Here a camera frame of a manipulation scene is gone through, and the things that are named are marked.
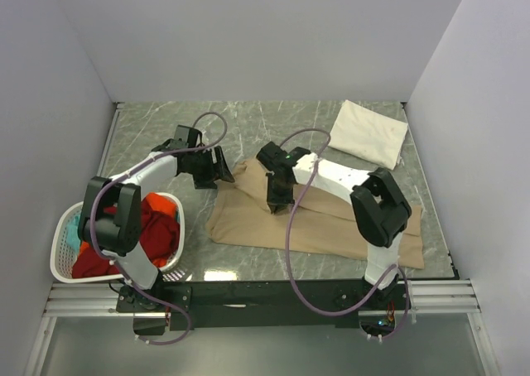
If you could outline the beige t shirt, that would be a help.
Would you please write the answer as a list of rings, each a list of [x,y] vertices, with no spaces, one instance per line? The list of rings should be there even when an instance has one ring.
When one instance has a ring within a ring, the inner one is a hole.
[[[233,176],[234,183],[218,184],[214,210],[205,225],[209,238],[230,245],[285,248],[289,212],[270,212],[263,166],[249,158],[233,169]],[[368,243],[359,232],[351,205],[311,187],[296,211],[290,250],[365,260]]]

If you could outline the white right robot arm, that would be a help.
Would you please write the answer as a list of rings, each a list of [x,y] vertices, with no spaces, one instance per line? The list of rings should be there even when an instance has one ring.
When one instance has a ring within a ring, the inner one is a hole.
[[[385,307],[398,273],[388,268],[398,265],[398,249],[412,215],[390,171],[356,170],[302,147],[286,152],[274,142],[262,147],[257,160],[266,170],[267,206],[273,214],[296,203],[296,185],[320,189],[352,205],[358,230],[368,242],[364,301],[374,309]]]

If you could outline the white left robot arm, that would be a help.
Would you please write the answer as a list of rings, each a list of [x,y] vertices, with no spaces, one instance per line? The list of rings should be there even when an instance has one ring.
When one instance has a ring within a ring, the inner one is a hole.
[[[161,272],[140,244],[145,196],[181,174],[192,176],[197,190],[234,180],[219,143],[204,144],[202,138],[200,130],[179,125],[173,138],[154,147],[137,165],[112,177],[95,176],[86,187],[79,238],[138,288],[136,301],[146,311],[160,309],[166,292],[157,285]]]

